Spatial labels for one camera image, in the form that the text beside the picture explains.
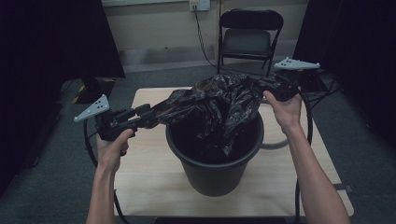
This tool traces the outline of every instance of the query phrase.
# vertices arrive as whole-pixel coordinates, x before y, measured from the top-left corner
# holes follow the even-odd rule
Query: chair backrest
[[[235,8],[221,15],[219,27],[280,31],[283,27],[283,18],[273,10]]]

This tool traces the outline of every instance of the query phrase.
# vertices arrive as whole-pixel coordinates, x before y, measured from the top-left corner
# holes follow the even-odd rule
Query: black plastic bag
[[[173,91],[166,100],[167,113],[159,122],[175,125],[193,120],[191,125],[196,127],[191,129],[204,146],[197,148],[199,153],[228,158],[233,153],[233,140],[258,113],[262,100],[258,86],[257,79],[248,75],[214,76],[191,90]]]

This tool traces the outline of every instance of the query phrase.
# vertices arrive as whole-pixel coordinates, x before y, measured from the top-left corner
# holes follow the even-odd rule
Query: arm
[[[114,178],[120,168],[120,155],[128,149],[128,139],[132,130],[125,130],[109,143],[96,136],[98,166],[92,186],[90,211],[87,223],[114,223]]]
[[[299,179],[301,197],[309,223],[349,223],[347,210],[321,169],[315,154],[306,140],[300,123],[302,98],[294,96],[287,102],[278,102],[269,91],[265,98],[274,109],[276,121],[287,136],[290,153]]]

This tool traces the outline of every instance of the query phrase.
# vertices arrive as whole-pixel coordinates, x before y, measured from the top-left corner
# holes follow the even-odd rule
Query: gray carpet floor
[[[260,64],[255,63],[228,66],[260,72]],[[113,108],[130,107],[140,88],[190,86],[215,74],[212,66],[129,73],[117,80],[109,102]],[[0,199],[0,223],[85,222],[94,168],[84,149],[82,123],[73,121],[87,107],[71,104],[81,85],[79,80],[64,83],[59,120],[38,165],[15,176]],[[342,91],[322,100],[313,114],[335,168],[349,188],[355,209],[352,223],[396,223],[396,149],[366,127],[359,107]],[[155,222],[155,217],[128,219],[135,224]]]

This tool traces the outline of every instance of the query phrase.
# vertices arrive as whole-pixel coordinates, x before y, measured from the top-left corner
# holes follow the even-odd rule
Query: person's left hand
[[[128,139],[134,133],[133,130],[123,131],[114,142],[107,142],[96,135],[96,146],[98,150],[98,167],[115,174],[120,168],[120,156],[126,154]]]

